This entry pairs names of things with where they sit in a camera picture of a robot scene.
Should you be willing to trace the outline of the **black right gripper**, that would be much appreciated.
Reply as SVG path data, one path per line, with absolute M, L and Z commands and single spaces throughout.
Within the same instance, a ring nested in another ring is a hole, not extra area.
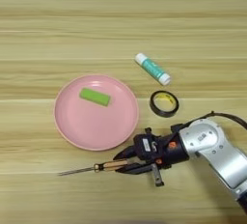
M 163 186 L 160 170 L 169 169 L 173 164 L 189 159 L 189 155 L 182 144 L 177 131 L 166 136 L 156 136 L 151 128 L 145 129 L 146 136 L 142 139 L 144 146 L 143 160 L 147 164 L 131 163 L 117 170 L 118 173 L 140 175 L 152 171 L 156 186 Z M 119 152 L 114 160 L 128 159 L 136 155 L 133 146 L 128 146 Z

